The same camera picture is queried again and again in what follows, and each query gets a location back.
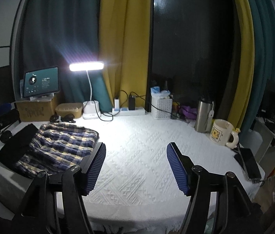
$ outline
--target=textured white tablecloth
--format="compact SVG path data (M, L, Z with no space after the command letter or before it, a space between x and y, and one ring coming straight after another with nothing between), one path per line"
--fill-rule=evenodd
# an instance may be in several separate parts
M19 124L15 134L28 122ZM33 122L39 127L42 122ZM242 168L229 148L217 146L191 125L176 120L154 120L145 116L115 117L112 122L78 119L82 125L99 132L106 144L106 158L93 191L83 197L94 229L135 231L146 229L165 233L178 229L184 218L189 198L178 189L166 156L166 146L175 142L182 154L194 164L212 173L234 172L250 199L259 184L247 181ZM30 180L0 163L0 200L15 210ZM63 212L61 193L57 195L59 212ZM211 214L215 209L215 193L211 195Z

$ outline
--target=white basket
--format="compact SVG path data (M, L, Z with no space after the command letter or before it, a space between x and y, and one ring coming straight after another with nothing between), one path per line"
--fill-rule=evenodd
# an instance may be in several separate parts
M172 99L161 99L161 98L151 98L151 115L154 119L170 119L171 118L171 111L172 111Z

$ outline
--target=white lamp base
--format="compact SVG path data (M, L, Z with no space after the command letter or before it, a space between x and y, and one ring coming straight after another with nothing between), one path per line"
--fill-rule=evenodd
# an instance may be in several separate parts
M92 100L92 101L83 102L83 115L82 116L84 119L97 119L98 117L100 117L101 111L99 110L98 101Z

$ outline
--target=yellow curtain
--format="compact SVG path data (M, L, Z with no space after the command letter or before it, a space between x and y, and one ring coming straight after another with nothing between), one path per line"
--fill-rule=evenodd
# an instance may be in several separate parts
M254 31L248 0L235 0L240 25L241 52L239 77L228 121L240 128L246 113L254 70Z
M146 94L150 0L101 0L99 58L111 102L119 90ZM120 103L126 99L120 94ZM136 106L145 105L140 98Z

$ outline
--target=smartphone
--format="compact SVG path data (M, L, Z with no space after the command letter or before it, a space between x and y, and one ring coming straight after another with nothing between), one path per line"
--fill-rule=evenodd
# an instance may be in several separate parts
M261 180L261 173L254 159L251 149L239 148L238 153L241 156L243 168L249 180L258 182Z

